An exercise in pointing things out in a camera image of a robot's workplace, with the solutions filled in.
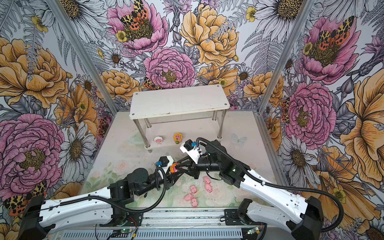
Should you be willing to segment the pink toy with yellow flower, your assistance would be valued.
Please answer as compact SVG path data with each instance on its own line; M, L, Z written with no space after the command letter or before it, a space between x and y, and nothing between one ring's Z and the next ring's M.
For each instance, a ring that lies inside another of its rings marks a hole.
M175 133L173 135L173 140L176 144L180 144L183 140L183 135L181 133Z

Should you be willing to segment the pink white hooded toy figure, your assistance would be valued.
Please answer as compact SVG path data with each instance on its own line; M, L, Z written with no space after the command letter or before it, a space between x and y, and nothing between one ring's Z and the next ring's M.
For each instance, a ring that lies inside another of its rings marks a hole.
M156 144L158 144L158 145L161 145L161 144L163 143L163 141L164 141L164 139L163 139L163 137L161 137L161 136L156 136L156 137L154 138L154 142L155 142Z

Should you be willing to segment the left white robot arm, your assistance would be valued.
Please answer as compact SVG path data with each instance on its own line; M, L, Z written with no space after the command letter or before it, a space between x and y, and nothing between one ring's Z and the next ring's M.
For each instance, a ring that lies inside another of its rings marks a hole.
M56 200L33 197L24 211L18 239L42 240L49 232L91 224L121 225L129 217L149 212L160 204L171 185L167 179L169 172L157 167L149 175L146 169L139 168L125 179L88 194ZM150 207L140 210L126 207L135 195L159 187L163 188L162 193Z

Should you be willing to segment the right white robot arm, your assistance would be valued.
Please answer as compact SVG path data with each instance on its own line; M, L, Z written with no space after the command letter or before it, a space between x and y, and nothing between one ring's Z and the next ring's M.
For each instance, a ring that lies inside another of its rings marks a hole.
M296 240L318 240L323 226L320 201L306 199L271 183L242 162L231 159L225 149L207 147L205 156L198 148L181 146L189 156L188 174L197 177L202 171L219 172L228 185L247 191L268 203L258 204L251 199L242 200L231 217L244 225L263 223L289 232Z

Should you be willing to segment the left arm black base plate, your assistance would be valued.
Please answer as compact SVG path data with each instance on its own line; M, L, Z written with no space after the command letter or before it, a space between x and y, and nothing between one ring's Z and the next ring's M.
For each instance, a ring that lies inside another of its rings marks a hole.
M113 210L112 219L101 227L140 227L143 213L132 214L121 210Z

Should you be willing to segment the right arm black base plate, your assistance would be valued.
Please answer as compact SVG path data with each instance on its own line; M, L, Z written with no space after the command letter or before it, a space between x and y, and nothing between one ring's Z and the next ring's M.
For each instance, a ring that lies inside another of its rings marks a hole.
M248 225L247 215L235 209L224 209L226 226Z

